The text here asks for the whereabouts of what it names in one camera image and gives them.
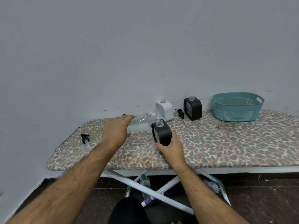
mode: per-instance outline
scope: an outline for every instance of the black soap dispenser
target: black soap dispenser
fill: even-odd
[[[152,135],[155,142],[159,142],[161,145],[168,146],[171,142],[172,132],[164,119],[152,123]]]
[[[192,121],[202,117],[202,103],[195,96],[190,96],[184,99],[185,114]]]

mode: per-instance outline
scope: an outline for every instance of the dark tile floor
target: dark tile floor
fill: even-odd
[[[251,224],[299,223],[299,173],[238,173],[213,176],[222,180],[233,209]],[[152,189],[158,190],[173,177],[150,176]],[[50,184],[50,180],[45,181],[24,202],[22,207]],[[76,224],[107,223],[113,207],[125,196],[125,192],[125,184],[114,179],[101,178],[81,211]],[[167,191],[165,195],[190,206],[180,183]],[[141,192],[137,190],[133,189],[131,196],[143,201]],[[158,200],[148,205],[146,212],[153,224],[170,223],[177,220],[181,220],[185,224],[194,223],[191,215]]]

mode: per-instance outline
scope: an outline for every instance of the forearm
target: forearm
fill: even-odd
[[[13,223],[74,223],[113,150],[100,144],[20,211]]]
[[[248,224],[242,216],[215,195],[186,163],[174,169],[180,178],[199,223]]]

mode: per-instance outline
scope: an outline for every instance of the ironing board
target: ironing board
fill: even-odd
[[[207,174],[205,168],[299,166],[299,117],[261,110],[258,118],[252,122],[223,122],[216,119],[211,111],[204,111],[200,120],[191,121],[187,116],[185,120],[187,124],[175,113],[174,119],[167,124],[182,141],[188,165],[218,183],[228,203],[221,181]],[[101,141],[106,121],[90,120],[79,127],[55,150],[47,161],[47,168],[59,171],[72,168],[90,152],[80,135],[90,135],[90,146],[94,148]],[[156,148],[151,130],[131,133],[103,173],[150,195],[148,201],[142,202],[143,206],[156,198],[193,214],[191,208],[163,195],[179,182],[178,177],[155,192],[137,183],[141,175],[133,181],[112,171],[128,169],[144,169],[143,173],[151,169],[171,169]]]

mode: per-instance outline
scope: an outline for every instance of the purple label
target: purple label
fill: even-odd
[[[146,204],[146,205],[148,205],[149,203],[151,203],[152,202],[152,200],[151,200],[151,198],[149,197],[149,198],[147,198],[145,201],[144,201],[144,203]]]

